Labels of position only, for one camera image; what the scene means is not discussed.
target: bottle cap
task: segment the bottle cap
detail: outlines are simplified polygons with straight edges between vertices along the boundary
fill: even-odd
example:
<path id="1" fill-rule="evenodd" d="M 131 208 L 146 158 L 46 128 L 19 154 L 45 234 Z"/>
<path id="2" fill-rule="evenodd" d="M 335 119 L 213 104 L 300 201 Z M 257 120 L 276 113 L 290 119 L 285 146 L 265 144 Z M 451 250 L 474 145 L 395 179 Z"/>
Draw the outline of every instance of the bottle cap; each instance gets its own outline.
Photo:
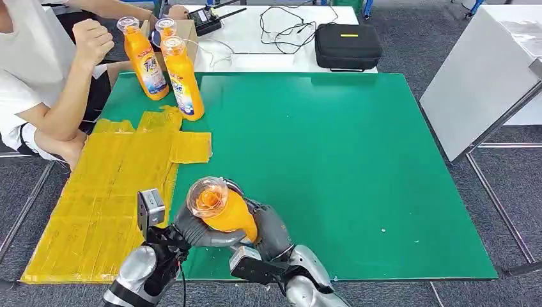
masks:
<path id="1" fill-rule="evenodd" d="M 187 206 L 192 213 L 201 218 L 220 214 L 228 200 L 228 187 L 224 179 L 203 177 L 190 187 Z"/>
<path id="2" fill-rule="evenodd" d="M 156 21 L 155 28 L 162 37 L 172 36 L 177 32 L 177 23 L 171 18 L 162 18 Z"/>
<path id="3" fill-rule="evenodd" d="M 162 41 L 163 48 L 162 52 L 166 54 L 181 54 L 186 48 L 185 41 L 179 36 L 169 36 Z"/>
<path id="4" fill-rule="evenodd" d="M 117 28 L 124 34 L 133 33 L 139 30 L 139 20 L 131 16 L 122 17 L 117 21 Z"/>

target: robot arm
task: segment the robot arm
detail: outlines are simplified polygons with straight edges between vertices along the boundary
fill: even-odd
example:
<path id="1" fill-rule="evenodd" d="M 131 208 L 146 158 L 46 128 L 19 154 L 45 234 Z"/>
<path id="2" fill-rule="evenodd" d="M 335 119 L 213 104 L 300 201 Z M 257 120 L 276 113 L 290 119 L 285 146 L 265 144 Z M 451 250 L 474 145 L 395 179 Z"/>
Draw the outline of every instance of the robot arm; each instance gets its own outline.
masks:
<path id="1" fill-rule="evenodd" d="M 138 224 L 144 242 L 122 263 L 103 296 L 102 306 L 156 306 L 174 283 L 190 244 L 173 225 L 163 229 L 155 226 L 164 220 L 164 211 L 156 189 L 139 192 Z"/>
<path id="2" fill-rule="evenodd" d="M 145 241 L 123 262 L 118 277 L 103 296 L 102 306 L 156 306 L 180 273 L 180 264 L 186 260 L 192 245 L 204 242 L 212 246 L 231 246 L 244 237 L 244 233 L 241 236 L 230 233 L 226 238 L 212 230 L 207 233 L 214 236 L 195 236 L 195 233 L 205 233 L 203 222 L 192 216 L 182 217 L 189 216 L 185 208 L 176 218 L 179 225 L 157 228 L 155 225 L 164 219 L 165 207 L 156 189 L 140 192 L 138 204 L 138 222 Z M 247 204 L 256 212 L 254 219 L 260 241 L 257 250 L 235 244 L 229 261 L 232 276 L 263 285 L 276 281 L 296 307 L 350 307 L 333 289 L 318 257 L 308 247 L 291 243 L 286 227 L 274 210 L 252 200 L 247 200 Z"/>
<path id="3" fill-rule="evenodd" d="M 349 307 L 333 289 L 323 264 L 307 246 L 291 250 L 290 273 L 285 275 L 286 297 L 296 307 Z"/>

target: blue bottle label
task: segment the blue bottle label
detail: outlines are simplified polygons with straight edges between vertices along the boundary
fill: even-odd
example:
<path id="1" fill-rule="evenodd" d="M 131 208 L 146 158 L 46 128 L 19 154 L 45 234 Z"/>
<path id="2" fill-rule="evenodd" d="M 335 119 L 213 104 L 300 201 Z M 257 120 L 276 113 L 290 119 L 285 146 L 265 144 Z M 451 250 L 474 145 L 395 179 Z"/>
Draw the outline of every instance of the blue bottle label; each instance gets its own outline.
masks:
<path id="1" fill-rule="evenodd" d="M 171 72 L 169 72 L 169 76 L 171 77 L 171 85 L 173 86 L 173 93 L 175 94 L 179 109 L 186 115 L 194 115 L 194 105 L 192 104 L 190 90 L 183 84 L 183 78 Z"/>

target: white table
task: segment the white table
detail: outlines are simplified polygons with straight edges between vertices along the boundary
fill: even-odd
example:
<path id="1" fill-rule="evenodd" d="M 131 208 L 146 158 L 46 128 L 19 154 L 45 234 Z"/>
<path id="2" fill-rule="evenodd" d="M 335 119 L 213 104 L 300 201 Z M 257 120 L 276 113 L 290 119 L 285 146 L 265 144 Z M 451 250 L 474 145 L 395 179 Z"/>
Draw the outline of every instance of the white table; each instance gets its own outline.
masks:
<path id="1" fill-rule="evenodd" d="M 202 8 L 201 5 L 186 5 L 191 12 Z M 265 45 L 260 42 L 261 28 L 259 16 L 269 6 L 234 6 L 227 5 L 216 9 L 218 15 L 247 8 L 246 11 L 228 17 L 222 21 L 222 28 L 207 35 L 198 37 L 200 48 L 195 60 L 197 72 L 329 72 L 329 69 L 319 67 L 314 53 L 314 41 L 303 46 L 294 55 L 281 54 L 274 45 Z M 299 8 L 285 8 L 299 15 L 305 22 L 315 21 L 316 26 L 331 22 L 335 19 L 335 13 L 328 6 L 301 6 Z M 333 9 L 339 16 L 335 22 L 339 24 L 358 24 L 357 17 L 352 7 L 334 6 Z M 265 29 L 280 32 L 294 24 L 299 19 L 280 10 L 271 9 L 264 15 Z M 299 35 L 295 33 L 284 38 L 286 42 L 302 42 L 314 28 L 306 28 Z M 264 34 L 264 40 L 271 38 Z M 291 51 L 292 46 L 282 45 L 285 51 Z M 376 72 L 376 68 L 366 72 Z"/>
<path id="2" fill-rule="evenodd" d="M 534 57 L 502 26 L 503 20 L 542 23 L 542 6 L 480 7 L 420 99 L 450 161 L 495 130 L 494 124 L 539 80 L 529 68 Z M 542 95 L 506 124 L 542 124 Z"/>

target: green mat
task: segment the green mat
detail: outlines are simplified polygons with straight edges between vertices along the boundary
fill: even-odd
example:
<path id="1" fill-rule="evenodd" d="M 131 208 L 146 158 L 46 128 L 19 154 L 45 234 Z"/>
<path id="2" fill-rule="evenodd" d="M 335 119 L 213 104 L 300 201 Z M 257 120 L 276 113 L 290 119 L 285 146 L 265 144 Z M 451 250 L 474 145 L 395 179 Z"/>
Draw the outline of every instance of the green mat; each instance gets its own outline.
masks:
<path id="1" fill-rule="evenodd" d="M 402 75 L 197 76 L 206 113 L 182 129 L 212 132 L 213 157 L 179 167 L 171 218 L 192 183 L 222 176 L 275 207 L 332 278 L 497 277 Z M 127 74 L 102 116 L 155 106 Z M 193 248 L 183 268 L 231 279 L 230 256 Z"/>

